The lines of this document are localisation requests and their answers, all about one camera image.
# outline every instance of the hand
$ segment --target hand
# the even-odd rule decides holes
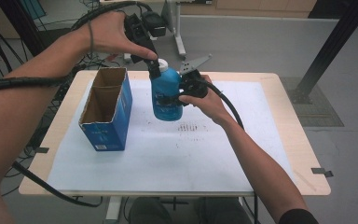
[[[212,83],[208,76],[202,75],[202,77],[205,78],[206,81]],[[208,94],[204,98],[181,95],[179,96],[179,100],[186,104],[192,104],[193,106],[198,107],[206,116],[219,125],[221,125],[225,119],[232,119],[231,115],[223,106],[220,97],[209,88]]]
[[[93,35],[93,50],[106,53],[130,53],[139,57],[156,60],[157,54],[150,49],[136,45],[124,34],[123,12],[107,12],[91,21]],[[85,36],[90,44],[90,30],[87,24],[80,27],[76,32]]]

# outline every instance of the black pole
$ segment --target black pole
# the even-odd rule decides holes
[[[309,95],[324,71],[337,56],[351,34],[358,26],[358,0],[352,0],[347,10],[338,21],[333,32],[328,36],[318,55],[310,65],[305,76],[296,89],[289,91],[292,103],[308,104]]]
[[[34,21],[23,8],[20,0],[0,0],[0,8],[32,55],[36,56],[46,48],[37,32]]]

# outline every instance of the gray pants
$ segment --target gray pants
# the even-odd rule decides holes
[[[201,224],[251,224],[238,198],[201,198]],[[130,210],[130,224],[172,224],[170,214],[157,198],[137,198]]]

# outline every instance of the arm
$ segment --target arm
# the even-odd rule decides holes
[[[237,155],[240,165],[275,222],[295,208],[308,210],[297,187],[282,167],[240,127],[223,106],[219,96],[208,90],[204,98],[180,96],[182,102],[197,106],[220,125]]]
[[[123,13],[109,12],[91,22],[94,50],[128,52],[155,60],[149,49],[131,43],[124,35]],[[63,77],[90,49],[87,25],[60,37],[48,49],[6,77]],[[0,91],[0,182],[31,138],[57,88],[16,88]],[[0,223],[11,223],[0,196]]]

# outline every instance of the blue liquid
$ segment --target blue liquid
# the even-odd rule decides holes
[[[179,120],[183,114],[181,105],[160,105],[158,99],[165,96],[174,96],[179,93],[181,78],[172,68],[161,73],[161,77],[151,80],[153,111],[157,119],[174,121]]]

